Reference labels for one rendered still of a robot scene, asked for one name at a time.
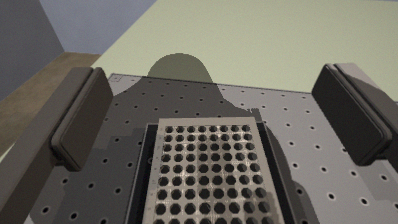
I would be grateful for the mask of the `grey well plate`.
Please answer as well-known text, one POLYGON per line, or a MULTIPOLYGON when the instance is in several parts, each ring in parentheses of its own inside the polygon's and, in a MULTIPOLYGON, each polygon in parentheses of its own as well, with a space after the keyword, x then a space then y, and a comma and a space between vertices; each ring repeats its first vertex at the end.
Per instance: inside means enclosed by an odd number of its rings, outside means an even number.
POLYGON ((142 224, 285 224, 255 118, 159 119, 142 224))

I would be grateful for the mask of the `grey perforated breadboard plate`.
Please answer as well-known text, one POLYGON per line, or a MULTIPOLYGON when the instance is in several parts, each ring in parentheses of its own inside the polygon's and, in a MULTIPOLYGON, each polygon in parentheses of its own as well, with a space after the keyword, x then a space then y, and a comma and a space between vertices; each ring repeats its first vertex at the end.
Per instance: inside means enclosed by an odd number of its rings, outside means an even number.
POLYGON ((112 73, 113 100, 80 172, 55 166, 24 224, 124 224, 146 125, 265 122, 297 224, 398 224, 398 174, 357 166, 311 92, 112 73))

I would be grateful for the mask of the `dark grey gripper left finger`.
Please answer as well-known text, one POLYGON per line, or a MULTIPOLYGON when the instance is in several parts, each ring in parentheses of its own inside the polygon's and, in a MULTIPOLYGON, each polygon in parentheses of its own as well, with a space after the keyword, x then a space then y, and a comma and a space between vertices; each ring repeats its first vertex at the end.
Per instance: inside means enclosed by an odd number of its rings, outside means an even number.
POLYGON ((101 67, 69 71, 0 162, 0 224, 24 224, 54 166, 82 170, 112 100, 101 67))

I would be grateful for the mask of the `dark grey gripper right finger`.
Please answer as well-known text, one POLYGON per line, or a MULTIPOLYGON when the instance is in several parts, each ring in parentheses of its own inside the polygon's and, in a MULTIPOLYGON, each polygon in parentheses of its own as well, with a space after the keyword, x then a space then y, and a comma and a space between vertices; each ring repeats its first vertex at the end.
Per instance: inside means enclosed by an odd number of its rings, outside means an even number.
POLYGON ((356 64, 325 64, 311 94, 357 166, 398 173, 398 105, 356 64))

